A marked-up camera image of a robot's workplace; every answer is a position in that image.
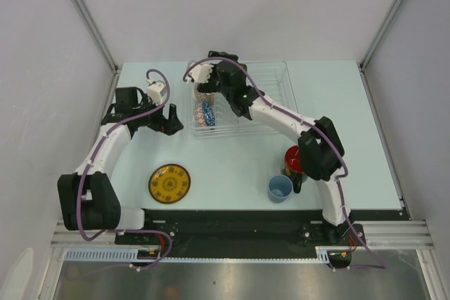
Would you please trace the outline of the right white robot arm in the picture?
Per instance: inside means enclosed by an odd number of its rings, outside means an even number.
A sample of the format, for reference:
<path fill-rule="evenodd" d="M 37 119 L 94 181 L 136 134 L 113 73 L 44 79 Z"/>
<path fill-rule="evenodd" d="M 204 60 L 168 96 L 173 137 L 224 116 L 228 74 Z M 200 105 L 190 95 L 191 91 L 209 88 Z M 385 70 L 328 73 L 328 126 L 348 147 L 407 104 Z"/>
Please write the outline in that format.
<path fill-rule="evenodd" d="M 351 209 L 341 183 L 348 175 L 345 150 L 329 118 L 305 117 L 271 99 L 234 54 L 210 51 L 186 70 L 184 81 L 197 84 L 200 92 L 220 93 L 236 116 L 270 126 L 296 142 L 304 174 L 316 181 L 325 238 L 342 244 L 349 237 Z"/>

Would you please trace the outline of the clear wire dish rack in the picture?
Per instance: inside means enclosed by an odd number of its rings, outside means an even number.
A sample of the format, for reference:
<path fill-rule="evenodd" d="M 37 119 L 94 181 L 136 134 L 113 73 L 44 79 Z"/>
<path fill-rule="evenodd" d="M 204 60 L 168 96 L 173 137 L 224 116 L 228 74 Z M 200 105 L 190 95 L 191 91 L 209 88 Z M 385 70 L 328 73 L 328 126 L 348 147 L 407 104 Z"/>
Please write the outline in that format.
<path fill-rule="evenodd" d="M 215 103 L 212 105 L 216 120 L 214 127 L 195 125 L 193 113 L 199 102 L 193 98 L 193 87 L 198 84 L 190 83 L 191 103 L 187 117 L 193 133 L 198 138 L 257 135 L 279 131 L 288 132 L 290 137 L 295 136 L 292 128 L 297 125 L 297 121 L 275 109 L 276 106 L 282 106 L 291 112 L 298 112 L 287 62 L 248 62 L 247 73 L 252 77 L 252 81 L 247 81 L 247 84 L 257 87 L 264 94 L 264 99 L 259 96 L 245 97 L 244 101 L 249 103 L 250 107 L 246 115 L 239 117 L 221 93 L 212 93 L 215 97 Z"/>

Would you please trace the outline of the red-white patterned bowl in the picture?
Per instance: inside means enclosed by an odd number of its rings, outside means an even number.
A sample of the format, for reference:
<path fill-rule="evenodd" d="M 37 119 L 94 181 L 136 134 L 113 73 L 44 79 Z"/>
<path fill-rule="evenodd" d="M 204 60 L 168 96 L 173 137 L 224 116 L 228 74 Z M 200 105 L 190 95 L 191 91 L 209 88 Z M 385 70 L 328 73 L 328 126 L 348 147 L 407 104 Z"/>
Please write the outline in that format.
<path fill-rule="evenodd" d="M 207 102 L 207 103 L 209 103 L 210 105 L 214 105 L 214 103 L 215 103 L 215 97 L 214 97 L 214 95 L 213 95 L 212 93 L 203 93 L 203 92 L 200 92 L 200 91 L 198 90 L 198 85 L 195 85 L 195 86 L 193 87 L 193 98 L 194 98 L 197 102 L 199 102 L 199 103 Z"/>

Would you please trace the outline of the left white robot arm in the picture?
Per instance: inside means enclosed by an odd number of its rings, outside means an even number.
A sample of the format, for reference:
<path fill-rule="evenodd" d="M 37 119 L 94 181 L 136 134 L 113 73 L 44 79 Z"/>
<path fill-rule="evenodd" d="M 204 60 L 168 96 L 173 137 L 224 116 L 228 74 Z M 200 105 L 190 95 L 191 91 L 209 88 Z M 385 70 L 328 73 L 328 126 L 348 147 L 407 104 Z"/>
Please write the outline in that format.
<path fill-rule="evenodd" d="M 124 207 L 113 188 L 111 177 L 123 150 L 141 127 L 171 136 L 183 129 L 176 105 L 168 117 L 162 109 L 169 89 L 154 81 L 143 91 L 139 87 L 120 87 L 101 120 L 98 138 L 87 158 L 72 174 L 57 182 L 63 223 L 67 230 L 131 230 L 138 242 L 150 242 L 155 226 L 145 220 L 145 212 Z"/>

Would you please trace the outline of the yellow round plate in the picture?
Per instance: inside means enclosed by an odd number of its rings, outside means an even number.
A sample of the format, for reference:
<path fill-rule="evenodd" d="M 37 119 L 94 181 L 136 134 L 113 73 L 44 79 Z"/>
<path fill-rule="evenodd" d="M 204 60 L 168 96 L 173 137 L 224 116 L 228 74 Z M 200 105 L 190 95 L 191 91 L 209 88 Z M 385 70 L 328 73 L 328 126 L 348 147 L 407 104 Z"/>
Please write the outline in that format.
<path fill-rule="evenodd" d="M 182 200 L 191 187 L 191 176 L 179 164 L 158 167 L 148 181 L 150 196 L 161 204 L 174 204 Z"/>

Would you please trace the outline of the blue patterned bowl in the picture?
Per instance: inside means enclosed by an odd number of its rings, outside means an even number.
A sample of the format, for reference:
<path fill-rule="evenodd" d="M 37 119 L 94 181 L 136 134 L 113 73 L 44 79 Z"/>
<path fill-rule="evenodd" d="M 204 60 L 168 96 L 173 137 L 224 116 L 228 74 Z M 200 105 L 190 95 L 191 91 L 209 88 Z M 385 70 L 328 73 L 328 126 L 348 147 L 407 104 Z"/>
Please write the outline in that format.
<path fill-rule="evenodd" d="M 195 125 L 199 127 L 214 127 L 216 125 L 213 107 L 207 101 L 196 105 L 193 118 Z"/>

